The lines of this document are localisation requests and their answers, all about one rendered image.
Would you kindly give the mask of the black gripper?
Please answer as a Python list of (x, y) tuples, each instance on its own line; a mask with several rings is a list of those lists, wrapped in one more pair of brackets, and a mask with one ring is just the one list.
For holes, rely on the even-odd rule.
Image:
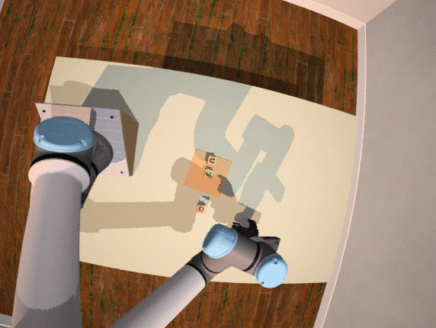
[[(259, 236), (258, 235), (257, 225), (256, 225), (256, 222), (254, 220), (250, 220), (250, 219), (245, 218), (245, 217), (242, 217), (242, 219), (234, 219), (234, 220), (236, 222), (238, 222), (238, 223), (232, 222), (235, 225), (235, 226), (232, 225), (232, 228), (236, 232), (244, 234), (248, 238), (251, 238), (253, 236)], [(236, 224), (239, 225), (239, 226), (236, 226)], [(246, 227), (248, 227), (248, 228), (246, 228)]]

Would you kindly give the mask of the orange flat mat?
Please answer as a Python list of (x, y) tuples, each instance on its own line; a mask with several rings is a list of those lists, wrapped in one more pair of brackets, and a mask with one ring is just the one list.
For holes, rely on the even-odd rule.
[[(217, 157), (215, 166), (207, 164), (208, 156)], [(184, 186), (219, 198), (231, 165), (229, 160), (196, 149)], [(204, 177), (205, 169), (214, 171), (212, 179)]]

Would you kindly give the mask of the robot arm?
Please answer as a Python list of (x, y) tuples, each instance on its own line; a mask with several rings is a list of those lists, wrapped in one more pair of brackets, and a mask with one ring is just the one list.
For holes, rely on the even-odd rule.
[[(41, 121), (33, 139), (28, 178), (34, 190), (11, 328), (82, 328), (80, 211), (114, 151), (104, 136), (73, 117)], [(276, 252), (280, 241), (276, 236), (248, 238), (220, 223), (213, 225), (198, 254), (108, 328), (165, 328), (213, 277), (231, 266), (255, 276), (266, 288), (277, 287), (288, 273)]]

